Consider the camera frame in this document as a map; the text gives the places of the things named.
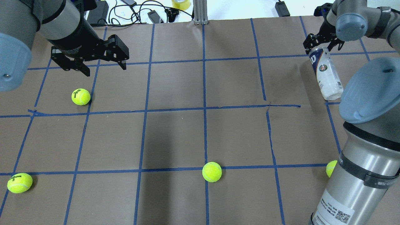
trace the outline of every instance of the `yellow-green tennis ball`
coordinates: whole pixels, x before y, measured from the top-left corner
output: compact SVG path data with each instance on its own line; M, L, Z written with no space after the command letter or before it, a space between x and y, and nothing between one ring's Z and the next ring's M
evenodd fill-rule
M337 162L338 162L337 160L333 160L326 165L326 174L328 175L328 177L332 175L333 169L335 169Z
M32 186L32 177L27 173L18 173L12 176L7 182L9 191L19 194L27 191Z
M86 105L90 101L90 93L88 90L79 88L72 92L71 99L77 105Z
M203 167L203 177L208 182L218 181L222 176L221 166L216 162L209 162Z

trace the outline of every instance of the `qr code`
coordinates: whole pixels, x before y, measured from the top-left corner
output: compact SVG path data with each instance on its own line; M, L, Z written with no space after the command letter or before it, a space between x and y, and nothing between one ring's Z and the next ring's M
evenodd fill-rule
M347 223L350 219L350 215L345 214L344 212L339 210L338 214L336 214L336 216L335 216L335 219L337 219L340 222Z

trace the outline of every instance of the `sticker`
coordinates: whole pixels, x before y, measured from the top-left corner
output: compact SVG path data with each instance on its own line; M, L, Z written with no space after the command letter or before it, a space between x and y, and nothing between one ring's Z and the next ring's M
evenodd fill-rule
M349 224L354 210L334 199L325 189L324 194L317 206L316 216L321 218L318 225L347 225Z
M325 65L325 64L322 64L322 65L320 66L320 71L321 71L321 72L324 72L324 71L326 71L327 69L328 69L328 66Z
M320 212L316 212L314 218L312 219L314 225L331 225L328 223L320 214Z

